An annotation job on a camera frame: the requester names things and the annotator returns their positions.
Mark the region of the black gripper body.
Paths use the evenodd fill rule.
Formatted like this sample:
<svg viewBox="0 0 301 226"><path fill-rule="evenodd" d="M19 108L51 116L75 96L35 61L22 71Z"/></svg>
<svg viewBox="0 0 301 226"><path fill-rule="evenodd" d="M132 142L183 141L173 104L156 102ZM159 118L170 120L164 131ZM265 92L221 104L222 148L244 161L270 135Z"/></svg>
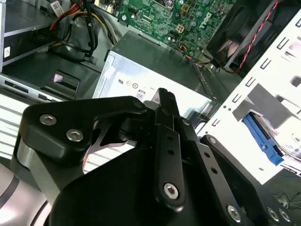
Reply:
<svg viewBox="0 0 301 226"><path fill-rule="evenodd" d="M213 226L215 213L204 177L196 172L181 150L184 205L172 210L160 205L149 194L149 169L131 166L134 177L118 174L116 159L71 182L57 197L49 223L52 226Z"/></svg>

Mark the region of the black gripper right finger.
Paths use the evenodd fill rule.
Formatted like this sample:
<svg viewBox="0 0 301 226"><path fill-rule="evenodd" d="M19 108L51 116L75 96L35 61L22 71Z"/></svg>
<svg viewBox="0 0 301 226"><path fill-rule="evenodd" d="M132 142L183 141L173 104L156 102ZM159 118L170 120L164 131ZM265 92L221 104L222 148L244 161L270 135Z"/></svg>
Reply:
<svg viewBox="0 0 301 226"><path fill-rule="evenodd" d="M292 226L293 218L238 160L215 138L199 139L190 122L180 117L176 99L168 92L168 110L176 119L182 151L204 177L215 213L214 226Z"/></svg>

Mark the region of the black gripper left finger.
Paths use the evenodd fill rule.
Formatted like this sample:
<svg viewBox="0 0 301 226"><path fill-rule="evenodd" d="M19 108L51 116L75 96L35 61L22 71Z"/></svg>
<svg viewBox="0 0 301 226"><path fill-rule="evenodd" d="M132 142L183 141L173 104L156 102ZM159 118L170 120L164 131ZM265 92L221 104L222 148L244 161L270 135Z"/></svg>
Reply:
<svg viewBox="0 0 301 226"><path fill-rule="evenodd" d="M160 205L181 210L184 180L180 135L174 121L180 117L173 93L159 88L154 109L133 96L106 97L32 105L25 109L19 128L20 144L53 163L73 167L107 145L134 141L136 146L116 159L126 181L150 170L148 194Z"/></svg>

